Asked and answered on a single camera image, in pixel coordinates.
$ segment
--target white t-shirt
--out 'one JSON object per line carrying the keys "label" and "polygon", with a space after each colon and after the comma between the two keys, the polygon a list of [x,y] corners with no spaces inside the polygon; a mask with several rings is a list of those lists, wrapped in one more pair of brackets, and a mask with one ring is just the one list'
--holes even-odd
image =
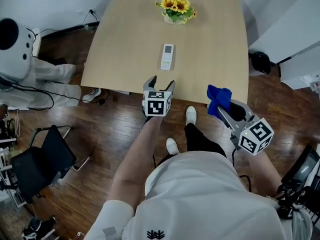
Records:
{"label": "white t-shirt", "polygon": [[178,154],[148,177],[133,208],[107,201],[86,240],[292,240],[278,204],[250,193],[231,162],[213,152]]}

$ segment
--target computer monitor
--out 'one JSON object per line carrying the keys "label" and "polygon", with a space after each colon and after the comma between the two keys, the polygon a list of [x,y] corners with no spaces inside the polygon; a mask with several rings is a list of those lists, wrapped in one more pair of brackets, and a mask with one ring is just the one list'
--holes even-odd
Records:
{"label": "computer monitor", "polygon": [[290,188],[292,191],[301,190],[319,159],[318,153],[310,144],[307,144],[295,164],[282,178],[282,185],[279,187],[278,192],[282,192],[284,187]]}

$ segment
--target brown floor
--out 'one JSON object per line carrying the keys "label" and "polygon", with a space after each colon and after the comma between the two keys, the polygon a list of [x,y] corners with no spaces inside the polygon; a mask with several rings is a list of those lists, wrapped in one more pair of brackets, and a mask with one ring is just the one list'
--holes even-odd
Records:
{"label": "brown floor", "polygon": [[[79,84],[93,36],[88,31],[77,30],[63,37],[45,39],[41,43],[40,52],[53,58],[66,58],[68,63],[75,64],[77,76],[73,82]],[[84,87],[82,93],[87,94],[90,90]],[[73,239],[78,231],[86,233],[95,221],[108,196],[113,175],[144,123],[141,102],[141,94],[123,95],[111,91],[106,103],[100,107],[81,102],[73,108],[19,113],[20,150],[27,148],[34,128],[56,124],[74,127],[67,142],[76,155],[84,157],[93,154],[93,159],[82,170],[70,170],[57,185],[42,192],[45,198],[34,199],[36,214],[42,219],[56,215],[58,233],[62,239]],[[174,99],[161,126],[155,150],[157,162],[167,154],[165,143],[168,137],[176,140],[181,152],[186,150],[185,112],[190,105],[197,110],[198,128],[220,144],[231,159],[234,147],[229,140],[230,131],[224,124],[207,115],[204,104]],[[248,105],[275,130],[273,141],[266,152],[282,176],[301,154],[304,146],[309,142],[315,145],[320,138],[318,96],[309,89],[293,91],[282,84],[278,68],[274,68],[271,75],[249,78]],[[235,168],[240,175],[251,175],[244,155],[236,154]]]}

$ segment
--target potted plant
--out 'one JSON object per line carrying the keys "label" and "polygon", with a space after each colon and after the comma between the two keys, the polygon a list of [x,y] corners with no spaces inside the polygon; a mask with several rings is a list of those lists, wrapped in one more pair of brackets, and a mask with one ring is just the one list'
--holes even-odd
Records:
{"label": "potted plant", "polygon": [[185,24],[191,18],[197,17],[197,12],[194,7],[190,7],[189,0],[155,1],[155,6],[164,9],[163,20],[169,24]]}

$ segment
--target white remote control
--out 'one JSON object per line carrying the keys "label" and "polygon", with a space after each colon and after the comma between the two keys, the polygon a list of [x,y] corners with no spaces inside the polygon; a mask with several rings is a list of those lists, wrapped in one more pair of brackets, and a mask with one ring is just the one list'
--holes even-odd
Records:
{"label": "white remote control", "polygon": [[173,55],[174,55],[174,45],[173,44],[165,44],[163,46],[162,60],[161,60],[161,69],[162,70],[170,70]]}

